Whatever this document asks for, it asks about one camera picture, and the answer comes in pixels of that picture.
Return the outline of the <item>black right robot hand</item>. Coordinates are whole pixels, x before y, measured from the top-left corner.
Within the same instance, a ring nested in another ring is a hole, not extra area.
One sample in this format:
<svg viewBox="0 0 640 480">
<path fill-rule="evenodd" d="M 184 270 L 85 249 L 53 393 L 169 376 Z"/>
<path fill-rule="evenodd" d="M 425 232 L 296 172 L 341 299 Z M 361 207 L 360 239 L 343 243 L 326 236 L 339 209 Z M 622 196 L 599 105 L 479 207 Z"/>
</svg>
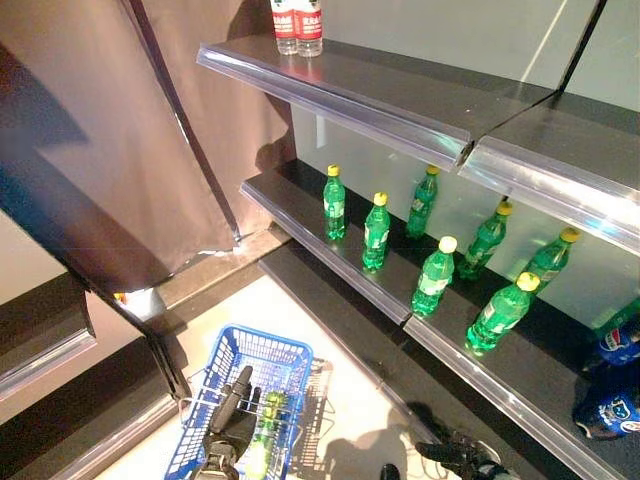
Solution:
<svg viewBox="0 0 640 480">
<path fill-rule="evenodd" d="M 447 443 L 417 442 L 415 449 L 426 459 L 440 463 L 461 479 L 497 479 L 509 472 L 498 462 L 488 457 L 470 440 Z"/>
</svg>

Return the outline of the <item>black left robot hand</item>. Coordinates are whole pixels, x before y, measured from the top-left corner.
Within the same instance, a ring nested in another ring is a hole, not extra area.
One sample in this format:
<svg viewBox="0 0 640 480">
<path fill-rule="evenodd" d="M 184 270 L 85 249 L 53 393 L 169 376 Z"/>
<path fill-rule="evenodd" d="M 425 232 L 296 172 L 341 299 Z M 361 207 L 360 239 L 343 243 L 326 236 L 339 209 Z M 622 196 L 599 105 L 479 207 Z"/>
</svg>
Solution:
<svg viewBox="0 0 640 480">
<path fill-rule="evenodd" d="M 203 440 L 210 462 L 213 458 L 238 460 L 248 448 L 257 425 L 261 389 L 253 387 L 252 366 L 245 366 L 238 378 L 225 385 L 222 401 L 214 409 Z"/>
</svg>

